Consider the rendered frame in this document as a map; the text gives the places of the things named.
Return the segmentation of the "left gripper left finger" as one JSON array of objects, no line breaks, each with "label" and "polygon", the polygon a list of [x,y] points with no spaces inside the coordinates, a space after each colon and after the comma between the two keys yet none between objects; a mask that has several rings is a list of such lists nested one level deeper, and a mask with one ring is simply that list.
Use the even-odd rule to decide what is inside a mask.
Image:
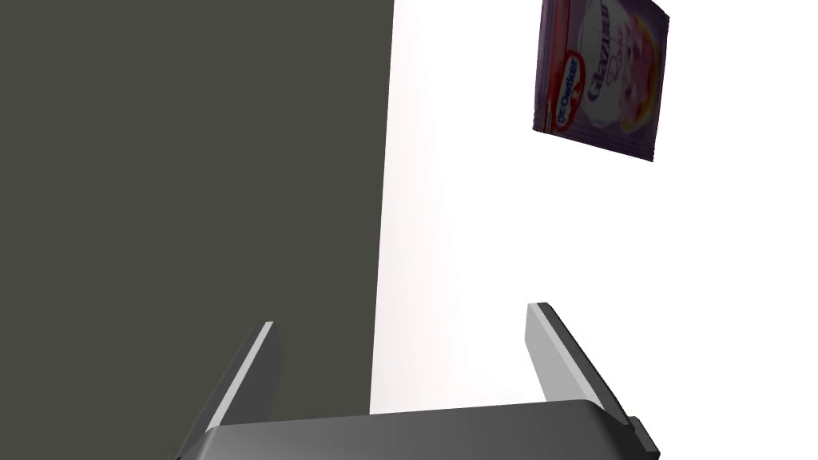
[{"label": "left gripper left finger", "polygon": [[208,401],[204,428],[267,422],[281,371],[277,324],[268,321],[253,327]]}]

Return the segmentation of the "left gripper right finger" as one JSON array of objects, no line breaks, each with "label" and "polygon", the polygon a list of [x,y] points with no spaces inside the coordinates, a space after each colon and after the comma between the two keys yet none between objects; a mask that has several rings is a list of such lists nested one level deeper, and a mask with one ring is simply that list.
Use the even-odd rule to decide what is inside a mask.
[{"label": "left gripper right finger", "polygon": [[617,397],[548,303],[527,304],[525,344],[547,401],[584,399],[629,425]]}]

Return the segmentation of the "purple sachet packet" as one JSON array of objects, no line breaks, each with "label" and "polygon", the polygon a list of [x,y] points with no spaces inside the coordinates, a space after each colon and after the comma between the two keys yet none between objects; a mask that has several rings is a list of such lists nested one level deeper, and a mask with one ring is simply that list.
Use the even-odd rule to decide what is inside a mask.
[{"label": "purple sachet packet", "polygon": [[652,161],[668,32],[654,0],[542,0],[533,130]]}]

